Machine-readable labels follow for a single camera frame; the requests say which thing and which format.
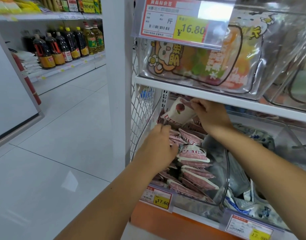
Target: shelf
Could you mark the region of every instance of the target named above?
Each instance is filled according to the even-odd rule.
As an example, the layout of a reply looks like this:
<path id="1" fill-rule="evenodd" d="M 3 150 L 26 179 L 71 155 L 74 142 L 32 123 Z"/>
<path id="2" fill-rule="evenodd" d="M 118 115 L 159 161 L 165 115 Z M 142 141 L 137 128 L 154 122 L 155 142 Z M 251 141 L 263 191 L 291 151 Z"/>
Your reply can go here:
<path id="1" fill-rule="evenodd" d="M 102 19 L 101 14 L 80 12 L 49 12 L 36 14 L 0 15 L 0 21 L 39 21 L 39 20 L 93 20 Z"/>
<path id="2" fill-rule="evenodd" d="M 105 51 L 71 61 L 49 70 L 29 74 L 38 95 L 106 64 Z"/>
<path id="3" fill-rule="evenodd" d="M 262 103 L 258 103 L 254 101 L 244 100 L 241 98 L 226 96 L 223 94 L 203 91 L 203 90 L 195 89 L 192 87 L 185 87 L 185 86 L 177 85 L 174 83 L 168 83 L 168 82 L 153 80 L 149 78 L 143 78 L 140 76 L 135 77 L 135 82 L 137 84 L 154 87 L 154 88 L 160 88 L 163 90 L 176 92 L 176 93 L 180 93 L 183 95 L 188 95 L 192 97 L 197 97 L 201 99 L 219 102 L 222 104 L 228 104 L 228 105 L 237 106 L 237 107 L 244 108 L 244 109 L 250 109 L 250 110 L 254 110 L 254 111 L 258 111 L 258 112 L 262 112 L 266 114 L 277 115 L 277 116 L 281 116 L 281 117 L 292 119 L 292 120 L 306 122 L 306 113 L 292 110 L 292 109 L 287 109 L 287 108 L 278 107 L 274 105 L 262 104 Z"/>

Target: tile floor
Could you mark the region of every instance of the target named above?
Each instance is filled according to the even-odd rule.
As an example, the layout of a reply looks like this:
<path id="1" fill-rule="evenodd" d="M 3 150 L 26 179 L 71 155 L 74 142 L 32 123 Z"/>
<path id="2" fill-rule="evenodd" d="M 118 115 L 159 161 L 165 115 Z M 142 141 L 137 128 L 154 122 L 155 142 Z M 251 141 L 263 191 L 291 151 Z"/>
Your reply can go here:
<path id="1" fill-rule="evenodd" d="M 42 94 L 45 118 L 0 147 L 0 239 L 53 239 L 119 173 L 105 69 Z M 122 239 L 161 238 L 128 224 Z"/>

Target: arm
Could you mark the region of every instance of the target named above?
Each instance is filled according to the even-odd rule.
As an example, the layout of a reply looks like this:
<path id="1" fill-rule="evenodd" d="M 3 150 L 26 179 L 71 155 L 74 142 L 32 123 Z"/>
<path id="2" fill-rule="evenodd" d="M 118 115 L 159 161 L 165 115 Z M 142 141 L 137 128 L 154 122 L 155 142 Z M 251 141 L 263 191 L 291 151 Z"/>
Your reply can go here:
<path id="1" fill-rule="evenodd" d="M 170 129 L 169 125 L 156 125 L 137 151 L 134 160 L 55 240 L 120 239 L 143 191 L 178 152 L 176 145 L 170 147 Z"/>
<path id="2" fill-rule="evenodd" d="M 228 149 L 300 240 L 306 240 L 306 171 L 236 130 L 223 104 L 193 99 L 203 128 Z"/>

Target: hand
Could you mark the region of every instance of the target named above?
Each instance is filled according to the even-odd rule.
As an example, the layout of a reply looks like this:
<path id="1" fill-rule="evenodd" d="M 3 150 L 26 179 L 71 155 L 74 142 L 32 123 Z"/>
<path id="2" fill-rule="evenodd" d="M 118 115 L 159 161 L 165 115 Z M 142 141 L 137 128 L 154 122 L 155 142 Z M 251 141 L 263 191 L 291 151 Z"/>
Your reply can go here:
<path id="1" fill-rule="evenodd" d="M 170 125 L 156 125 L 136 152 L 133 162 L 152 172 L 152 177 L 163 171 L 178 153 L 176 144 L 170 147 Z"/>
<path id="2" fill-rule="evenodd" d="M 231 120 L 223 104 L 193 98 L 191 100 L 192 108 L 199 117 L 203 128 L 212 137 L 216 138 L 228 129 L 232 129 Z"/>

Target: person's left hand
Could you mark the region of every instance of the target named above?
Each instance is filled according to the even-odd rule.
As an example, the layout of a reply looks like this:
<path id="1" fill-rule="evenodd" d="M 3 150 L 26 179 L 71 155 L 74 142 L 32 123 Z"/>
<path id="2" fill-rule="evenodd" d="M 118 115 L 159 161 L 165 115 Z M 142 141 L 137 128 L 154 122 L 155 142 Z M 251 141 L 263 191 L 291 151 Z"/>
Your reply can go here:
<path id="1" fill-rule="evenodd" d="M 178 153 L 178 145 L 170 146 L 170 125 L 156 125 L 144 140 L 133 161 L 154 173 L 163 171 Z"/>

